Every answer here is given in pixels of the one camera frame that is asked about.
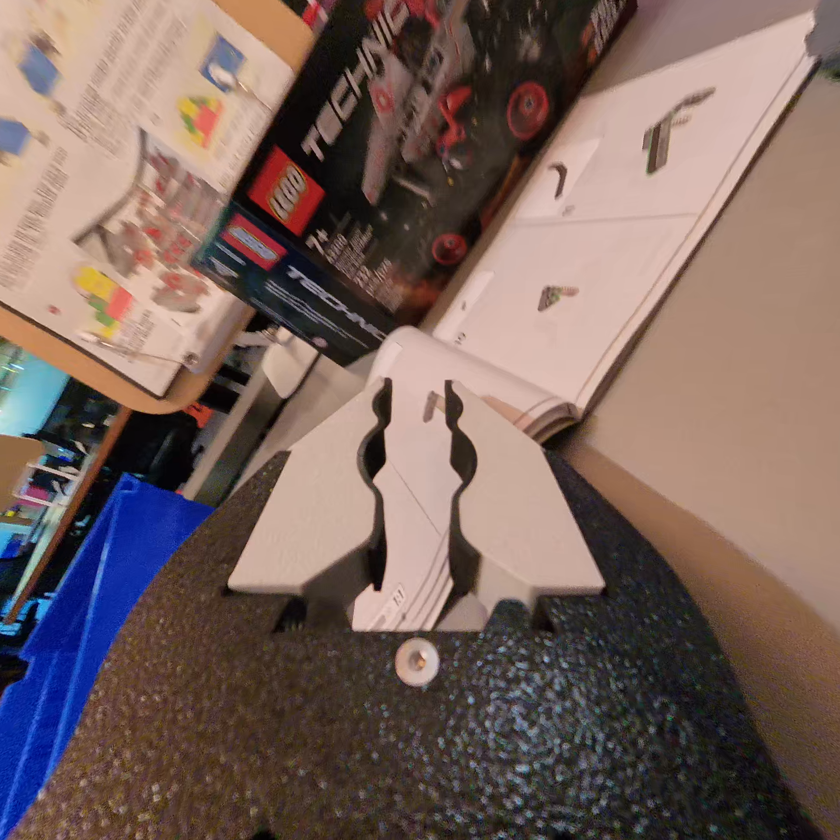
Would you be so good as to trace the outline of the blue plastic bin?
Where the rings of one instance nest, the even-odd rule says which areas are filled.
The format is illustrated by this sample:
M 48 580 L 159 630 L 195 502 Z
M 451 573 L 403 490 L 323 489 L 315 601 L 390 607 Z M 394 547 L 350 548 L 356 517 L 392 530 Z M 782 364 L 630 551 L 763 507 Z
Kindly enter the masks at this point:
M 1 838 L 58 765 L 128 615 L 173 553 L 214 510 L 124 475 L 60 583 L 3 689 Z

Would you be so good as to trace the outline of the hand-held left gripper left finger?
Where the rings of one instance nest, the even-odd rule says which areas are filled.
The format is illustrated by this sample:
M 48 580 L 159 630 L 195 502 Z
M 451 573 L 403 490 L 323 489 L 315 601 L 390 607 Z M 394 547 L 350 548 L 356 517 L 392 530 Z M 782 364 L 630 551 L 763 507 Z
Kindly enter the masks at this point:
M 385 576 L 385 466 L 393 384 L 376 377 L 284 452 L 276 483 L 227 579 L 249 595 L 285 595 L 354 618 Z

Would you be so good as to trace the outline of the black toy set box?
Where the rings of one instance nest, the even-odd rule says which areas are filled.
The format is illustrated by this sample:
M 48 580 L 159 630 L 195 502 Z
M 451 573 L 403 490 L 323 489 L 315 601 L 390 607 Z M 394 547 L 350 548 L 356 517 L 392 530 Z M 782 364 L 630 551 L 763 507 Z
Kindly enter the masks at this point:
M 341 366 L 416 326 L 635 14 L 335 2 L 193 259 Z

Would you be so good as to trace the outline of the open white instruction booklet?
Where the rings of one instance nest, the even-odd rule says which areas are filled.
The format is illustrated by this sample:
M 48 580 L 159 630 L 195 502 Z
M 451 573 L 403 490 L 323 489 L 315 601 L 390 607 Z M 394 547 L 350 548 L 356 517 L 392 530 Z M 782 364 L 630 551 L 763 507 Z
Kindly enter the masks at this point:
M 429 631 L 451 595 L 446 382 L 540 446 L 580 422 L 812 74 L 814 26 L 790 17 L 579 100 L 432 333 L 384 341 L 368 384 L 393 384 L 389 549 L 354 631 Z

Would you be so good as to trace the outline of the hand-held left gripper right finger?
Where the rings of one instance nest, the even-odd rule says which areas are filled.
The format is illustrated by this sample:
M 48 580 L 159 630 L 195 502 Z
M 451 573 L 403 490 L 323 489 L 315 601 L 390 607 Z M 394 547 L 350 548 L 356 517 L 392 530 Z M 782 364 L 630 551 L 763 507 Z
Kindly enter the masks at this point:
M 453 588 L 436 628 L 477 632 L 504 601 L 599 596 L 605 581 L 543 448 L 458 381 L 444 390 Z

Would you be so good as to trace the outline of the grey desk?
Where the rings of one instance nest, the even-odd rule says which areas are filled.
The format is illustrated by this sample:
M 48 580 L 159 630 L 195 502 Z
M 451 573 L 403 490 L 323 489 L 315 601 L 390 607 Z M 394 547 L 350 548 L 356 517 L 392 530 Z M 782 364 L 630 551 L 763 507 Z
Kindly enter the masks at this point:
M 593 413 L 552 446 L 670 564 L 838 838 L 838 81 L 770 137 Z

